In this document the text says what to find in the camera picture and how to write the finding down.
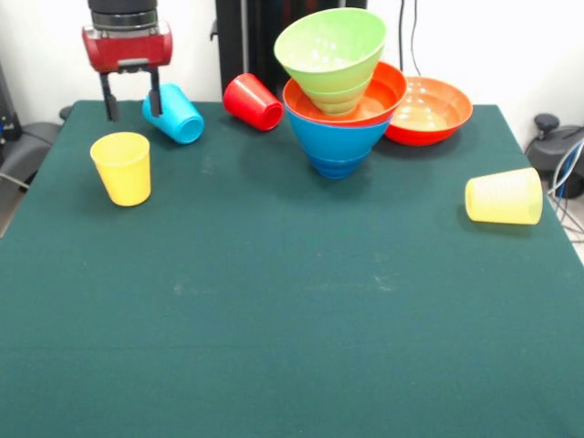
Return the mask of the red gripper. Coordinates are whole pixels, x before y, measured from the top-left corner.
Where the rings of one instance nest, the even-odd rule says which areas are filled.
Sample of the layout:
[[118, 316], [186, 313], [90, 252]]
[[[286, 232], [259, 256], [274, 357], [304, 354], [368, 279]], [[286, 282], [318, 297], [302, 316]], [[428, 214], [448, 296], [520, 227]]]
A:
[[100, 31], [92, 26], [82, 28], [82, 39], [89, 64], [99, 72], [99, 80], [109, 121], [120, 119], [118, 102], [110, 89], [109, 74], [124, 68], [149, 67], [151, 115], [162, 115], [160, 76], [157, 67], [166, 66], [172, 58], [172, 31], [161, 21], [156, 27], [129, 32]]

